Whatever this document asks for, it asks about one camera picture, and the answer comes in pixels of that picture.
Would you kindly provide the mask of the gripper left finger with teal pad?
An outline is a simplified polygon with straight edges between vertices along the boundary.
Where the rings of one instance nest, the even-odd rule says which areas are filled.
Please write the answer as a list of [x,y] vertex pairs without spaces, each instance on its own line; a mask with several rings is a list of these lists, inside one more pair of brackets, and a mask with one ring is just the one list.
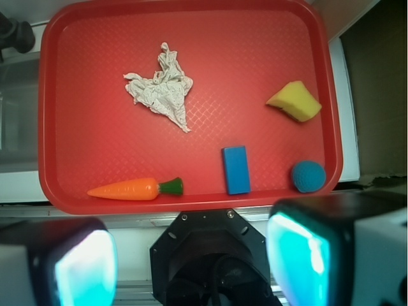
[[115,240],[95,217],[1,227],[1,305],[112,305]]

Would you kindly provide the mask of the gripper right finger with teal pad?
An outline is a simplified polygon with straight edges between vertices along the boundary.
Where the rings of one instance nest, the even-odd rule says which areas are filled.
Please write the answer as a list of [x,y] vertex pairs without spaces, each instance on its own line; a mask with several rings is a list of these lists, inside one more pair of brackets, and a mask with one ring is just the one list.
[[363,191],[280,200],[266,251],[290,305],[406,305],[407,197]]

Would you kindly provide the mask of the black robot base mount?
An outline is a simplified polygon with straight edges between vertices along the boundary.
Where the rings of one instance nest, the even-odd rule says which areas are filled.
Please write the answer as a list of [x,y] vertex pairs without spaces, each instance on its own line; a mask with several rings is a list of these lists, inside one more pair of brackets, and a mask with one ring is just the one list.
[[266,238],[232,209],[181,212],[150,248],[161,305],[280,305]]

